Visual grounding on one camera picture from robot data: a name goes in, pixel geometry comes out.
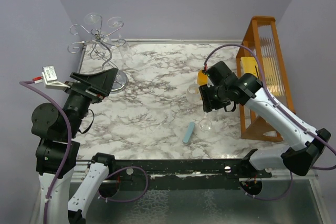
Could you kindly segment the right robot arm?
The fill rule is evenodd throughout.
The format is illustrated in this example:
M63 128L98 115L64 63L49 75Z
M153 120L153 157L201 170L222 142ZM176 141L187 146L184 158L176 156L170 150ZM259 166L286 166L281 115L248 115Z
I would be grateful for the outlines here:
M256 112L288 144L288 147L266 151L254 149L241 161L241 171L254 177L266 168L286 168L305 176L322 154L331 134L326 129L316 130L302 121L274 98L253 74L241 78L233 76L214 86L199 87L204 112L225 109L230 103L242 105Z

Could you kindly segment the clear wine glass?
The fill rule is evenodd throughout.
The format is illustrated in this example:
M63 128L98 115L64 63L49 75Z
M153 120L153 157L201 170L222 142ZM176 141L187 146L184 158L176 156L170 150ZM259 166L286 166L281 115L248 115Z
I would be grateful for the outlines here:
M108 19L107 25L115 31L115 34L118 35L117 40L114 42L114 45L118 48L120 55L123 58L131 57L131 49L128 42L122 38L120 34L121 28L124 26L124 22L121 17L112 17Z
M204 112L203 117L200 119L199 123L198 123L198 127L202 130L202 131L210 131L212 128L212 122L208 117L208 113Z
M83 21L87 25L94 25L96 23L102 22L102 16L98 13L89 13L84 17Z
M191 84L186 90L186 99L192 104L197 104L201 100L199 85L197 83Z

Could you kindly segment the yellow plastic wine glass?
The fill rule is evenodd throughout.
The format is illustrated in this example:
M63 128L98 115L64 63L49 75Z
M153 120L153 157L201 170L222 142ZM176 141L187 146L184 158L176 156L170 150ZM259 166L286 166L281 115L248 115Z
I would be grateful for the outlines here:
M206 73L203 69L201 69L197 74L197 84L199 86L203 86L203 85L208 84L208 76L206 75Z

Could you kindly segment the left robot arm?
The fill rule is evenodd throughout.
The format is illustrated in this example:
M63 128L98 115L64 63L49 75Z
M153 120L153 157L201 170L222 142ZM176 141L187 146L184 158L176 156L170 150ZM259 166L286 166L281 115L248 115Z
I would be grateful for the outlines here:
M75 171L80 143L74 141L89 106L107 97L118 70L111 68L94 74L72 72L73 82L59 82L54 67L43 67L41 80L45 87L68 94L64 106L51 98L32 113L33 135L40 138L36 150L36 171L39 175L41 223L85 223L88 208L104 179L115 175L115 157L97 153L89 173L70 197L69 189Z

